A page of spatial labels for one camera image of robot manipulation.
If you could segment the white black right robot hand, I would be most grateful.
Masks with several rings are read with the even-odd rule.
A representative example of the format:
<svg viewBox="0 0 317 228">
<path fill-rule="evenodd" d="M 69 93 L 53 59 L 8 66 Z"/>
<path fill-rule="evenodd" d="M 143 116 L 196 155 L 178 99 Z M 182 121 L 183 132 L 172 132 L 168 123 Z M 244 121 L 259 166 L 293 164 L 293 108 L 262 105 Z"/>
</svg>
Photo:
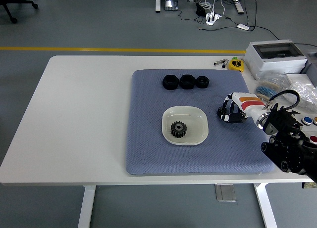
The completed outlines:
<svg viewBox="0 0 317 228">
<path fill-rule="evenodd" d="M 227 123 L 242 123 L 250 117 L 262 129 L 269 116 L 269 111 L 264 108 L 265 104 L 255 94 L 233 92 L 227 95 L 217 115 Z"/>
</svg>

